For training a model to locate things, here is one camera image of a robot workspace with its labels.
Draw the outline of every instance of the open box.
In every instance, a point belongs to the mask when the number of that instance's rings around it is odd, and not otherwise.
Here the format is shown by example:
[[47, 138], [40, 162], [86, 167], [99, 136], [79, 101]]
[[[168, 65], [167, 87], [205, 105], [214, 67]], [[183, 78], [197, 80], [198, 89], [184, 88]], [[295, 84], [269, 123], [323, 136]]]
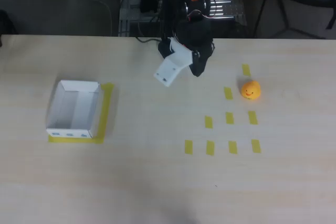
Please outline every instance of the open box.
[[95, 137], [102, 100], [98, 82], [61, 80], [47, 116], [47, 132], [52, 137]]

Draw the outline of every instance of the gray floor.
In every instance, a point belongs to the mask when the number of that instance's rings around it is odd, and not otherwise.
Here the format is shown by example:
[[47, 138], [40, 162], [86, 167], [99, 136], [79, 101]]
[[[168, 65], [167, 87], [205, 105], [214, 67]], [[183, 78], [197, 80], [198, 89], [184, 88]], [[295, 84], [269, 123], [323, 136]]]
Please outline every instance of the gray floor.
[[[112, 11], [113, 35], [118, 32], [120, 0], [100, 0]], [[244, 0], [249, 29], [252, 30], [262, 0]], [[332, 10], [301, 5], [285, 0], [292, 26], [298, 29], [336, 38], [336, 27], [325, 30]], [[0, 0], [0, 9], [6, 10], [20, 34], [109, 36], [110, 18], [106, 7], [88, 0]], [[267, 38], [283, 27], [274, 0], [269, 0], [261, 20], [258, 37]], [[286, 33], [282, 38], [305, 38]]]

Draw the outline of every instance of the white table surface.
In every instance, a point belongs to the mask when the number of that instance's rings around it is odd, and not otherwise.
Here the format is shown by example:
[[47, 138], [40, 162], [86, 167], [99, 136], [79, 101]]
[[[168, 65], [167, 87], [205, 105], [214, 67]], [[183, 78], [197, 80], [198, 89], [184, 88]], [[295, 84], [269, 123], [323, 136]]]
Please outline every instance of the white table surface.
[[[162, 61], [155, 42], [2, 40], [0, 223], [334, 223], [335, 41], [216, 39], [199, 78], [185, 70], [166, 88], [153, 78]], [[257, 101], [239, 95], [242, 63], [261, 84]], [[115, 84], [103, 144], [47, 142], [59, 79]], [[249, 110], [258, 125], [249, 124]], [[185, 140], [193, 155], [184, 153]], [[205, 153], [207, 140], [214, 156]], [[228, 141], [237, 142], [237, 155]]]

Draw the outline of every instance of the smiley face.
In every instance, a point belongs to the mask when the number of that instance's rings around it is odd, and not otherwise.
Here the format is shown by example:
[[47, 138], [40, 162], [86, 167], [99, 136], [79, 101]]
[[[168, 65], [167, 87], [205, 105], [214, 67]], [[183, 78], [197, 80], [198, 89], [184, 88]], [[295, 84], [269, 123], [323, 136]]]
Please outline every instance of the smiley face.
[[257, 99], [261, 95], [260, 84], [257, 81], [250, 81], [243, 85], [242, 96], [248, 100]]

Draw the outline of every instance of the yellow tape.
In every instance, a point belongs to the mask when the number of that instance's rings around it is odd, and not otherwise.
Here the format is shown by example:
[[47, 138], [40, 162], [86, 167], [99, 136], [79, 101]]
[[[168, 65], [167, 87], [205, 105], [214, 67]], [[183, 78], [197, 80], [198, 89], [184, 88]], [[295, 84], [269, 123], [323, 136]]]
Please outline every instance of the yellow tape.
[[258, 124], [257, 115], [255, 111], [249, 111], [248, 117], [250, 118], [250, 124]]
[[206, 154], [210, 156], [215, 155], [215, 142], [206, 141]]
[[49, 135], [49, 143], [84, 143], [84, 144], [102, 144], [105, 138], [105, 130], [107, 124], [107, 118], [110, 109], [110, 100], [112, 96], [114, 85], [106, 83], [101, 85], [101, 89], [104, 90], [103, 103], [101, 107], [99, 125], [97, 136], [94, 138], [72, 138], [72, 137], [52, 137]]
[[231, 112], [226, 112], [226, 123], [227, 124], [235, 124], [235, 120], [233, 118], [233, 113]]
[[184, 153], [193, 155], [193, 141], [191, 140], [184, 141]]
[[252, 144], [252, 150], [253, 150], [254, 153], [261, 153], [259, 140], [252, 139], [251, 144]]
[[212, 129], [212, 117], [211, 116], [205, 116], [205, 127], [208, 129]]
[[224, 94], [225, 94], [225, 98], [226, 98], [227, 100], [232, 100], [232, 99], [233, 99], [233, 95], [232, 95], [232, 92], [231, 92], [231, 88], [224, 87]]
[[238, 154], [237, 142], [229, 141], [229, 152], [232, 154]]
[[241, 67], [243, 68], [243, 75], [251, 77], [250, 66], [248, 64], [241, 64]]

